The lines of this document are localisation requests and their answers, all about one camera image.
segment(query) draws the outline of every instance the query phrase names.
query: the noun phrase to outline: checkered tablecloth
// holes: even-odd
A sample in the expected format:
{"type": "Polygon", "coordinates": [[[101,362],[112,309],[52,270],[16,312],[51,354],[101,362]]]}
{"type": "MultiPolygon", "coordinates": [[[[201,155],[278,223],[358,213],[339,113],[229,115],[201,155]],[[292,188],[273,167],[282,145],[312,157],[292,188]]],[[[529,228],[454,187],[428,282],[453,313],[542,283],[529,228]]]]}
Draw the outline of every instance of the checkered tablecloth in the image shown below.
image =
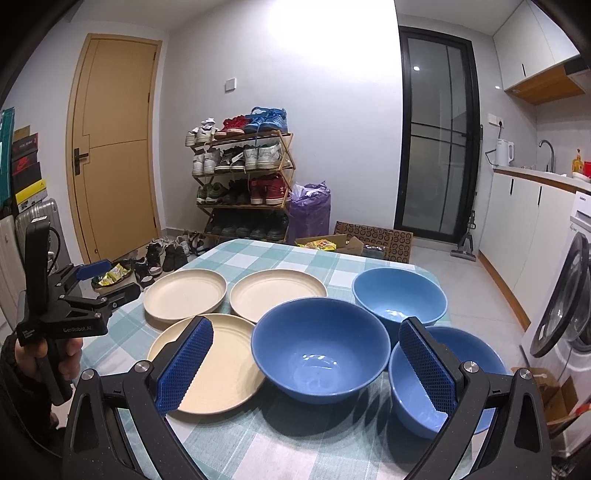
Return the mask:
{"type": "MultiPolygon", "coordinates": [[[[324,282],[329,297],[353,301],[355,276],[376,267],[406,268],[436,280],[413,265],[251,240],[221,244],[183,268],[217,271],[228,282],[228,293],[241,278],[257,271],[300,270],[324,282]]],[[[146,322],[142,299],[143,294],[113,314],[108,335],[85,340],[82,368],[109,375],[126,372],[145,359],[161,332],[146,322]]],[[[230,312],[228,295],[218,311],[230,312]]],[[[448,316],[439,324],[448,325],[448,316]]],[[[131,417],[126,411],[122,417],[144,473],[159,478],[131,417]]],[[[359,395],[336,405],[299,403],[267,380],[252,399],[230,412],[215,416],[176,412],[167,418],[210,480],[399,479],[429,444],[406,430],[391,412],[386,372],[359,395]]],[[[469,449],[457,478],[467,473],[471,460],[469,449]]]]}

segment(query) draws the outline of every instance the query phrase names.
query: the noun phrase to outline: blue sneaker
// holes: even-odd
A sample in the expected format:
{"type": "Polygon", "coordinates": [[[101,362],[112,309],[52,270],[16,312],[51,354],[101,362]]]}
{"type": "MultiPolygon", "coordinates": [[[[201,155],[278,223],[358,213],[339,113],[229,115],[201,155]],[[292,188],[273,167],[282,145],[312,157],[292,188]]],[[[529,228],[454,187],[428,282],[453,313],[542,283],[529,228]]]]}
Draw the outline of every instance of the blue sneaker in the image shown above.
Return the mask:
{"type": "Polygon", "coordinates": [[[261,127],[261,124],[267,118],[267,112],[269,111],[268,108],[262,108],[260,106],[256,106],[252,109],[250,115],[245,115],[247,119],[251,122],[244,127],[244,133],[246,134],[254,134],[257,133],[261,127]]]}
{"type": "Polygon", "coordinates": [[[284,109],[269,108],[267,110],[267,115],[261,123],[259,131],[268,132],[271,130],[280,130],[287,133],[287,112],[284,109]]]}

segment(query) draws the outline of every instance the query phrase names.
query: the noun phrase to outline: bottle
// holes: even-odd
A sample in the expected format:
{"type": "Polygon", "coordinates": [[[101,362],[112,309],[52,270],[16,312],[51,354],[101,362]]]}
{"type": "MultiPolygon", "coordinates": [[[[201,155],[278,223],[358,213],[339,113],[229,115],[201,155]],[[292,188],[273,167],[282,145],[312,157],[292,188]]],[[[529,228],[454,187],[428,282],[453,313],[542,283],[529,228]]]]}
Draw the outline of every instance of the bottle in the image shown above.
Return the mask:
{"type": "Polygon", "coordinates": [[[581,150],[578,148],[577,149],[577,158],[575,158],[573,160],[573,172],[583,173],[584,170],[585,170],[585,164],[583,163],[583,160],[581,160],[581,150]]]}

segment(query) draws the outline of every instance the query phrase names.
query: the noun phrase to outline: door frame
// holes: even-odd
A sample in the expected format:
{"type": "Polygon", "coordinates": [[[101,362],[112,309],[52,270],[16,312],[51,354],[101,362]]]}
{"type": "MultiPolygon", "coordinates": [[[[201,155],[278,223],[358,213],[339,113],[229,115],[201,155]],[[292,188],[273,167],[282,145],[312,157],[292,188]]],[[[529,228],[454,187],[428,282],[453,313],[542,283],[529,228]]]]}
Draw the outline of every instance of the door frame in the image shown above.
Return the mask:
{"type": "Polygon", "coordinates": [[[80,253],[82,259],[86,264],[90,263],[90,256],[86,242],[84,240],[84,234],[82,232],[82,224],[80,223],[80,215],[78,214],[78,205],[76,203],[76,190],[74,188],[74,159],[73,159],[73,138],[72,132],[74,127],[74,107],[76,106],[76,96],[78,94],[78,87],[80,83],[80,74],[82,72],[82,65],[88,53],[91,40],[122,40],[132,41],[135,43],[145,43],[156,46],[156,57],[154,59],[154,68],[152,70],[152,80],[150,86],[150,101],[148,102],[148,174],[150,175],[150,196],[152,198],[152,212],[154,214],[154,220],[156,223],[157,234],[162,231],[160,227],[160,217],[158,216],[158,206],[156,202],[156,186],[154,180],[154,162],[153,162],[153,124],[154,124],[154,98],[156,95],[156,77],[158,74],[158,65],[160,62],[160,50],[162,49],[161,40],[152,40],[149,38],[129,37],[127,35],[111,35],[111,34],[98,34],[89,33],[84,40],[82,50],[80,51],[80,57],[76,64],[76,70],[74,72],[74,79],[72,80],[72,89],[70,91],[70,100],[68,104],[68,116],[66,122],[66,180],[68,185],[68,198],[70,199],[70,212],[72,213],[72,221],[74,222],[74,231],[76,233],[76,239],[78,240],[78,246],[80,247],[80,253]]]}
{"type": "Polygon", "coordinates": [[[424,30],[414,27],[399,27],[400,47],[402,56],[402,151],[400,155],[400,178],[398,183],[398,198],[396,203],[396,215],[394,228],[407,229],[417,236],[438,240],[442,242],[458,243],[466,233],[474,198],[476,196],[476,181],[478,179],[478,167],[480,164],[480,94],[478,89],[478,75],[476,72],[476,57],[472,42],[465,38],[455,37],[445,33],[424,30]],[[408,51],[408,38],[419,40],[437,41],[450,47],[458,48],[462,56],[467,57],[467,98],[466,98],[466,153],[472,156],[472,161],[465,165],[462,192],[460,194],[460,206],[458,220],[452,235],[441,232],[432,232],[422,229],[411,229],[402,225],[404,207],[406,204],[406,192],[408,187],[408,167],[410,162],[411,121],[413,116],[413,91],[411,83],[410,54],[408,51]]]}

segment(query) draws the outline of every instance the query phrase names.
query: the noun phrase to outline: kitchen counter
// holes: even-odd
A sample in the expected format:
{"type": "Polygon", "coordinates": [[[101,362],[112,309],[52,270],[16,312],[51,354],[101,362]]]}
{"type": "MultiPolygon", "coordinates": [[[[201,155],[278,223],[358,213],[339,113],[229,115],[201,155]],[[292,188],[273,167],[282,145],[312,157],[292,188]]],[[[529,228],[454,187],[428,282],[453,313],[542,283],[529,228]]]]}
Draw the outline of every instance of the kitchen counter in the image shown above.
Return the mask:
{"type": "Polygon", "coordinates": [[[511,177],[536,181],[571,193],[591,193],[591,183],[586,183],[583,180],[573,179],[571,177],[563,177],[547,171],[530,170],[528,168],[495,167],[494,172],[502,175],[509,175],[511,177]]]}

